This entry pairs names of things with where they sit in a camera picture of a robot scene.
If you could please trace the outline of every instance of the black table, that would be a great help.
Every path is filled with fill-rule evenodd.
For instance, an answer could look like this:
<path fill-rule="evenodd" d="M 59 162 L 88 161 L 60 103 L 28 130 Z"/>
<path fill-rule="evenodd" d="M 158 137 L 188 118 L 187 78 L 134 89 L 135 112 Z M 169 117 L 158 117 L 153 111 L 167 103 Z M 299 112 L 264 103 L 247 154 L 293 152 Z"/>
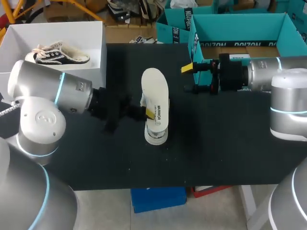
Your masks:
<path fill-rule="evenodd" d="M 74 190 L 157 186 L 277 184 L 307 156 L 307 143 L 283 141 L 270 133 L 270 94 L 228 92 L 218 96 L 184 93 L 193 83 L 180 67 L 189 63 L 186 45 L 107 46 L 107 87 L 141 98 L 141 77 L 155 67 L 170 95 L 169 138 L 152 146 L 144 122 L 121 120 L 115 134 L 88 114 L 64 113 L 66 132 L 46 166 Z M 0 103 L 0 110 L 7 107 Z M 0 118 L 0 136 L 18 131 L 19 111 Z"/>

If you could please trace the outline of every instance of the red box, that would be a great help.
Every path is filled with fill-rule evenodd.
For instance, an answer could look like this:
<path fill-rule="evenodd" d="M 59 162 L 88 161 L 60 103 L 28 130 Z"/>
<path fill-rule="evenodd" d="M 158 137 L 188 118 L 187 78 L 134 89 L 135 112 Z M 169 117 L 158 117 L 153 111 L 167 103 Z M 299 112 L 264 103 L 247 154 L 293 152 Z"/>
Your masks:
<path fill-rule="evenodd" d="M 191 192 L 193 193 L 195 198 L 198 198 L 198 197 L 205 196 L 205 195 L 208 195 L 208 194 L 211 194 L 211 193 L 215 193 L 217 191 L 220 191 L 220 190 L 223 190 L 223 189 L 226 189 L 226 188 L 229 188 L 229 187 L 232 187 L 232 186 L 231 185 L 212 186 L 210 188 L 207 188 L 207 189 L 204 189 L 204 190 L 201 190 L 201 191 L 197 191 L 197 192 L 195 191 L 195 187 L 192 187 Z"/>

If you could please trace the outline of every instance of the shoe insole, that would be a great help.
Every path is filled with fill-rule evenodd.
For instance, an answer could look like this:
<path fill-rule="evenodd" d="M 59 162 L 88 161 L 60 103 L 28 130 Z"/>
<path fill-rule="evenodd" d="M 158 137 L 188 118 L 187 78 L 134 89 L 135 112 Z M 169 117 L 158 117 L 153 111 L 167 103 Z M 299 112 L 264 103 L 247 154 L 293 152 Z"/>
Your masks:
<path fill-rule="evenodd" d="M 142 90 L 147 109 L 154 112 L 154 120 L 147 119 L 147 127 L 154 133 L 168 126 L 168 85 L 160 70 L 149 68 L 142 75 Z"/>

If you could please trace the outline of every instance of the sneaker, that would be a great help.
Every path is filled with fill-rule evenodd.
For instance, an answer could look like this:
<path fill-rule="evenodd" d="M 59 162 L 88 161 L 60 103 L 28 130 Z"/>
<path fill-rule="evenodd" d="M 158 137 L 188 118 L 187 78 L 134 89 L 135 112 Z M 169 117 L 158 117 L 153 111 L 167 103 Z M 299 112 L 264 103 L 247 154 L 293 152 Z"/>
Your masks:
<path fill-rule="evenodd" d="M 91 65 L 89 55 L 61 41 L 50 46 L 38 45 L 25 60 L 60 70 L 86 69 Z"/>
<path fill-rule="evenodd" d="M 168 136 L 168 85 L 164 75 L 155 68 L 145 70 L 142 75 L 141 106 L 154 112 L 154 120 L 147 119 L 144 135 L 148 143 L 162 145 Z"/>

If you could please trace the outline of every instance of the cardboard box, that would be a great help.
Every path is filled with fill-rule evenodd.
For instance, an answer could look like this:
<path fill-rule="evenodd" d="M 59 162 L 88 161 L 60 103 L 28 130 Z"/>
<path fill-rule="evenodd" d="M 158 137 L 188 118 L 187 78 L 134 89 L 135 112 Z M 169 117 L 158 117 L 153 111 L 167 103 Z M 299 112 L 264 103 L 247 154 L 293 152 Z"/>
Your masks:
<path fill-rule="evenodd" d="M 10 25 L 0 46 L 0 93 L 5 100 L 12 100 L 7 94 L 10 72 L 16 61 L 38 44 L 49 45 L 64 41 L 89 54 L 91 67 L 64 72 L 93 82 L 93 87 L 106 85 L 106 31 L 102 22 L 39 23 Z"/>
<path fill-rule="evenodd" d="M 272 13 L 285 13 L 288 11 L 289 0 L 272 0 L 269 11 Z"/>
<path fill-rule="evenodd" d="M 85 7 L 84 0 L 76 1 Z M 84 15 L 84 11 L 69 2 L 63 2 L 63 4 L 52 2 L 50 5 L 44 7 L 44 16 L 48 22 L 54 22 L 57 18 L 65 17 L 70 20 L 82 20 L 84 19 Z"/>
<path fill-rule="evenodd" d="M 84 0 L 75 0 L 77 3 L 85 7 L 85 1 Z M 76 7 L 74 4 L 71 4 L 69 2 L 63 2 L 63 6 L 66 8 L 67 16 L 71 19 L 78 19 L 78 18 L 84 18 L 85 12 L 80 10 L 78 7 Z"/>
<path fill-rule="evenodd" d="M 196 0 L 199 3 L 199 7 L 185 9 L 171 9 L 170 2 L 171 0 L 167 0 L 165 6 L 167 23 L 170 26 L 183 30 L 189 31 L 192 15 L 217 13 L 218 0 Z"/>
<path fill-rule="evenodd" d="M 155 27 L 147 28 L 120 28 L 106 27 L 106 42 L 107 43 L 129 43 L 138 36 L 157 38 Z"/>
<path fill-rule="evenodd" d="M 107 0 L 85 0 L 85 5 L 91 12 L 97 13 L 106 7 Z"/>
<path fill-rule="evenodd" d="M 188 48 L 197 63 L 209 63 L 220 53 L 242 57 L 243 65 L 251 58 L 307 55 L 306 44 L 284 13 L 193 15 Z M 194 80 L 210 85 L 212 75 L 199 72 Z"/>
<path fill-rule="evenodd" d="M 257 5 L 254 0 L 238 0 L 238 4 L 229 6 L 228 13 L 284 13 L 287 12 L 289 0 L 266 0 Z"/>
<path fill-rule="evenodd" d="M 307 42 L 307 3 L 303 0 L 290 0 L 288 14 L 303 40 Z"/>
<path fill-rule="evenodd" d="M 189 32 L 167 25 L 165 13 L 163 13 L 156 23 L 157 37 L 163 43 L 188 43 Z"/>

